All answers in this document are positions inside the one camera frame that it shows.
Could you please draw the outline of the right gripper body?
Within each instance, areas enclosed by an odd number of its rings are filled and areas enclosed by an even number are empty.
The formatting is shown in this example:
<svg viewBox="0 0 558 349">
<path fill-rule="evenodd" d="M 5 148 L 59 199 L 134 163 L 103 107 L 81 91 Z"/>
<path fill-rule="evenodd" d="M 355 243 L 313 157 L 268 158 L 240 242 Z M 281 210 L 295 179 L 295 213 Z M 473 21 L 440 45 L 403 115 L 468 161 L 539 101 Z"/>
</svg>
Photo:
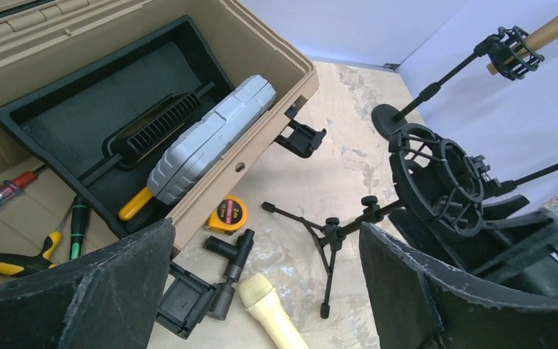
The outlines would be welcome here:
<svg viewBox="0 0 558 349">
<path fill-rule="evenodd" d="M 529 294 L 558 299 L 558 237 L 547 249 L 543 259 L 505 280 L 501 285 Z"/>
</svg>

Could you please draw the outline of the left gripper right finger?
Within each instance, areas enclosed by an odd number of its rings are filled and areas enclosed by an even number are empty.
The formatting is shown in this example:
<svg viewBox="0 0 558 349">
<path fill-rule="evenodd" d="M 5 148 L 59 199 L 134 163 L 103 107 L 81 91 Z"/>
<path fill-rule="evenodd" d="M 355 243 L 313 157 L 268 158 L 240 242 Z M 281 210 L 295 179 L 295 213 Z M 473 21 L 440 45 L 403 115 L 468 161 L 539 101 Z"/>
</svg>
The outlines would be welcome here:
<svg viewBox="0 0 558 349">
<path fill-rule="evenodd" d="M 558 299 L 468 274 L 370 223 L 359 249 L 382 348 L 558 348 Z"/>
</svg>

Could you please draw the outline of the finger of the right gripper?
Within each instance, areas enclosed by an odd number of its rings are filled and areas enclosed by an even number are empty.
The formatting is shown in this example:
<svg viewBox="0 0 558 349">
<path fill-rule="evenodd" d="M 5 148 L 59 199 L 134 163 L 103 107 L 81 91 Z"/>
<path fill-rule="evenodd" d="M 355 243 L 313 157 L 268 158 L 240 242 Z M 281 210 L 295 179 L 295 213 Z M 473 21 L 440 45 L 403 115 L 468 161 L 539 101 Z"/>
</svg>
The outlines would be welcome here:
<svg viewBox="0 0 558 349">
<path fill-rule="evenodd" d="M 528 204 L 529 200 L 518 194 L 484 205 L 481 230 L 457 241 L 434 232 L 405 209 L 393 211 L 389 219 L 411 247 L 473 276 L 502 284 L 558 248 L 558 216 L 554 213 L 538 209 L 511 216 Z"/>
</svg>

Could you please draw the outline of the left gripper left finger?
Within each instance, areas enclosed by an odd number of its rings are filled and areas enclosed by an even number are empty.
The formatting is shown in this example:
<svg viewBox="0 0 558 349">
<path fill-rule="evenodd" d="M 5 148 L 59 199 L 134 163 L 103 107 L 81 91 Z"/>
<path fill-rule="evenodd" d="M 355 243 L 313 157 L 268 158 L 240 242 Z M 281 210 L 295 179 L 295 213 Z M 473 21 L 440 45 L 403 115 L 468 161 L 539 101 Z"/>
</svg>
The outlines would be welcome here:
<svg viewBox="0 0 558 349">
<path fill-rule="evenodd" d="M 146 348 L 175 229 L 160 220 L 109 246 L 0 284 L 0 348 Z"/>
</svg>

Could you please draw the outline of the black tripod microphone stand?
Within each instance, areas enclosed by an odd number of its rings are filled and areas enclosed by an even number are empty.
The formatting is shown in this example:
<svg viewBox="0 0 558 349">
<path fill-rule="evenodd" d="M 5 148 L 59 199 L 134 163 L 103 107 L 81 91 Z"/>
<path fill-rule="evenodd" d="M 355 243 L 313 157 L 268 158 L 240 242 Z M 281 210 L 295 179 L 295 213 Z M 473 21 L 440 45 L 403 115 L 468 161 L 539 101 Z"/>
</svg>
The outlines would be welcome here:
<svg viewBox="0 0 558 349">
<path fill-rule="evenodd" d="M 337 217 L 329 217 L 325 225 L 318 225 L 270 202 L 262 203 L 264 211 L 300 222 L 311 235 L 327 274 L 320 306 L 323 319 L 330 314 L 336 254 L 345 238 L 364 222 L 381 222 L 390 212 L 405 208 L 420 222 L 450 239 L 472 237 L 484 222 L 482 203 L 486 197 L 485 183 L 490 179 L 490 167 L 484 156 L 470 156 L 457 142 L 414 123 L 406 124 L 391 136 L 388 152 L 398 199 L 380 206 L 376 196 L 365 196 L 361 200 L 363 213 L 346 225 L 341 225 Z"/>
</svg>

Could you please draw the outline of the cream microphone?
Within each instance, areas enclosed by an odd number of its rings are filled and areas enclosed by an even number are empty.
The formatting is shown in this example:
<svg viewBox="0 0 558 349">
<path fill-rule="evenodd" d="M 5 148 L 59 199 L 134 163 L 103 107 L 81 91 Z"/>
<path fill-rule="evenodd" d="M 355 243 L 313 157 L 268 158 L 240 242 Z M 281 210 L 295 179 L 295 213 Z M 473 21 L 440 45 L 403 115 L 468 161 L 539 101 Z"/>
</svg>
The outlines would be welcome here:
<svg viewBox="0 0 558 349">
<path fill-rule="evenodd" d="M 241 281 L 238 293 L 246 311 L 263 326 L 277 348 L 309 348 L 264 274 L 255 273 Z"/>
</svg>

